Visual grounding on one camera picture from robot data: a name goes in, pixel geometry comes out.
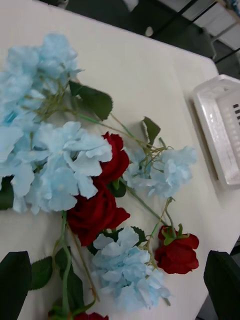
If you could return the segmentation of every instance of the plastic basket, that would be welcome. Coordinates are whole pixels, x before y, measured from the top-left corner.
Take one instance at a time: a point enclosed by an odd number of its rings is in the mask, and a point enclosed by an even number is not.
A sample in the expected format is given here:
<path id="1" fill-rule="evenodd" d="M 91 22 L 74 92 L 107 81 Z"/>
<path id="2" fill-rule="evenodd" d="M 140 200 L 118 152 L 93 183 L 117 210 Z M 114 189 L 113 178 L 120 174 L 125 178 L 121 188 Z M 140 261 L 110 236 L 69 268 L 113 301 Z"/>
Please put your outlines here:
<path id="1" fill-rule="evenodd" d="M 197 86 L 193 100 L 221 184 L 239 189 L 240 80 L 219 75 Z"/>

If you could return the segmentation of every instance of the white tablecloth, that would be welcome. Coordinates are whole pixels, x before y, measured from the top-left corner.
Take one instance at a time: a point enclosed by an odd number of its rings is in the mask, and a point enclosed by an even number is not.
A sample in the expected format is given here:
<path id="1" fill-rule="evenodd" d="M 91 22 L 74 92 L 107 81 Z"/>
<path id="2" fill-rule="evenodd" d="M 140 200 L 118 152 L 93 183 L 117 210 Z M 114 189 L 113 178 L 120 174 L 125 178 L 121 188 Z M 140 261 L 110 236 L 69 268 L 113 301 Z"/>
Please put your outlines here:
<path id="1" fill-rule="evenodd" d="M 113 320 L 195 319 L 207 296 L 203 272 L 210 250 L 230 252 L 240 234 L 240 191 L 223 191 L 203 143 L 199 123 L 191 103 L 191 92 L 198 84 L 215 77 L 214 63 L 202 56 L 121 30 L 104 23 L 30 0 L 0 2 L 0 62 L 9 47 L 40 45 L 45 34 L 60 32 L 78 52 L 82 69 L 79 79 L 86 85 L 109 93 L 114 101 L 113 114 L 135 135 L 142 138 L 139 121 L 144 116 L 161 126 L 161 134 L 176 149 L 194 146 L 198 162 L 192 167 L 193 179 L 176 195 L 169 211 L 177 226 L 198 236 L 199 268 L 186 275 L 165 275 L 172 292 L 171 307 L 163 300 L 152 310 L 134 314 L 113 311 L 112 298 L 102 297 L 92 310 L 110 315 Z M 108 124 L 116 126 L 114 120 Z M 105 131 L 88 126 L 95 132 Z M 147 200 L 157 212 L 163 201 Z M 117 200 L 131 213 L 128 225 L 153 229 L 156 218 L 130 195 Z M 12 210 L 0 213 L 0 260 L 9 251 L 27 250 L 32 261 L 52 253 L 60 235 L 58 213 L 30 212 L 19 215 Z M 73 255 L 77 257 L 74 246 Z M 84 278 L 74 259 L 74 269 Z M 91 300 L 88 282 L 84 282 L 85 301 Z M 56 274 L 48 285 L 30 292 L 19 320 L 44 320 L 57 297 L 61 282 Z"/>

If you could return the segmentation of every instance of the blue hydrangea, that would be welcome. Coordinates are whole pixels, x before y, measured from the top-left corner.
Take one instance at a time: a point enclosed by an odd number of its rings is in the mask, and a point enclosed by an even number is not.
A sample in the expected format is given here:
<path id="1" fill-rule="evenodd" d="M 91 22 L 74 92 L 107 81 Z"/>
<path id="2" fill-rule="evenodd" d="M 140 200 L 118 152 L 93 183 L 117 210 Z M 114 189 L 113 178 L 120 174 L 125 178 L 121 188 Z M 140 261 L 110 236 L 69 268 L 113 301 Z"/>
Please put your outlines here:
<path id="1" fill-rule="evenodd" d="M 74 121 L 63 127 L 27 122 L 22 128 L 0 127 L 0 179 L 14 176 L 13 209 L 25 211 L 29 203 L 34 214 L 68 210 L 77 202 L 74 196 L 96 194 L 91 177 L 102 173 L 100 161 L 112 159 L 106 139 Z"/>
<path id="2" fill-rule="evenodd" d="M 65 88 L 81 71 L 76 58 L 62 34 L 46 35 L 39 47 L 10 48 L 5 70 L 0 72 L 0 122 L 11 125 L 29 113 L 26 108 L 40 108 L 46 91 L 55 95 L 60 87 Z"/>
<path id="3" fill-rule="evenodd" d="M 163 286 L 163 273 L 153 268 L 149 252 L 139 249 L 138 241 L 138 234 L 125 227 L 119 232 L 117 242 L 103 234 L 93 242 L 98 249 L 92 258 L 93 274 L 99 276 L 104 294 L 113 293 L 118 309 L 150 309 L 158 304 L 160 297 L 170 296 Z"/>
<path id="4" fill-rule="evenodd" d="M 97 193 L 92 177 L 102 173 L 100 162 L 112 159 L 112 147 L 89 134 L 79 122 L 63 127 L 41 122 L 36 110 L 46 97 L 62 93 L 81 70 L 77 53 L 62 34 L 48 34 L 41 46 L 8 50 L 0 72 L 0 190 L 11 180 L 13 209 L 68 210 L 74 196 Z"/>
<path id="5" fill-rule="evenodd" d="M 196 150 L 190 146 L 164 150 L 154 157 L 153 163 L 143 150 L 138 149 L 133 155 L 128 151 L 128 156 L 132 163 L 123 174 L 127 185 L 137 191 L 147 190 L 149 196 L 164 198 L 174 196 L 181 185 L 191 180 L 190 165 L 197 161 Z"/>

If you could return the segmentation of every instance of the floor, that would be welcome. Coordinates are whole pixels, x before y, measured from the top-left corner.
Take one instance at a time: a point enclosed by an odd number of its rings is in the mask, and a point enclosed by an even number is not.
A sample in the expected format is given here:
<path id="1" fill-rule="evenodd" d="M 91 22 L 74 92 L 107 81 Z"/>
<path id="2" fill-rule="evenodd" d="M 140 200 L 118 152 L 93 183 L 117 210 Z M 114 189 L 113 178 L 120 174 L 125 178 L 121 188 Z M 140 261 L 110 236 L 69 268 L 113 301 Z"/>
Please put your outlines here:
<path id="1" fill-rule="evenodd" d="M 53 4 L 57 0 L 42 1 Z M 123 0 L 69 0 L 66 9 L 140 35 L 144 35 L 149 26 L 153 31 L 158 30 L 175 14 L 158 0 L 139 0 L 131 12 Z M 210 35 L 182 16 L 155 39 L 205 57 L 213 56 L 209 44 Z M 232 52 L 230 47 L 220 41 L 216 41 L 214 47 L 217 60 Z M 220 74 L 240 79 L 240 59 L 236 54 L 217 63 L 216 66 Z M 240 266 L 240 254 L 235 255 L 234 259 Z M 218 320 L 210 297 L 207 297 L 196 320 Z"/>

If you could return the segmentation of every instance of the red rose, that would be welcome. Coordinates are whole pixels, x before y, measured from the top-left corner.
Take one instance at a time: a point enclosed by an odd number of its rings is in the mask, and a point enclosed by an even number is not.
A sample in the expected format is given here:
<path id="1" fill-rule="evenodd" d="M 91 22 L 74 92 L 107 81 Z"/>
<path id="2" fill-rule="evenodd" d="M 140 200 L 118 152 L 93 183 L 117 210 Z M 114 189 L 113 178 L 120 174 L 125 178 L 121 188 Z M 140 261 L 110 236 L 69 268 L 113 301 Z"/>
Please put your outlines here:
<path id="1" fill-rule="evenodd" d="M 161 240 L 165 239 L 162 234 L 163 228 L 168 227 L 161 227 L 158 234 L 158 238 Z M 199 239 L 193 234 L 190 234 L 187 238 L 176 239 L 169 245 L 163 244 L 155 252 L 157 265 L 168 274 L 185 275 L 199 267 L 196 252 L 193 250 L 197 249 L 198 246 Z"/>
<path id="2" fill-rule="evenodd" d="M 109 162 L 102 162 L 102 173 L 99 178 L 107 185 L 111 181 L 117 180 L 122 176 L 129 166 L 129 157 L 123 149 L 123 139 L 118 134 L 105 133 L 104 139 L 107 139 L 111 145 L 112 159 Z"/>
<path id="3" fill-rule="evenodd" d="M 90 245 L 99 232 L 115 229 L 130 217 L 123 208 L 117 208 L 114 196 L 101 180 L 95 179 L 94 185 L 97 194 L 90 199 L 76 196 L 75 207 L 67 212 L 68 224 L 82 246 Z"/>
<path id="4" fill-rule="evenodd" d="M 109 317 L 103 317 L 95 312 L 92 314 L 80 313 L 74 317 L 74 320 L 109 320 Z"/>

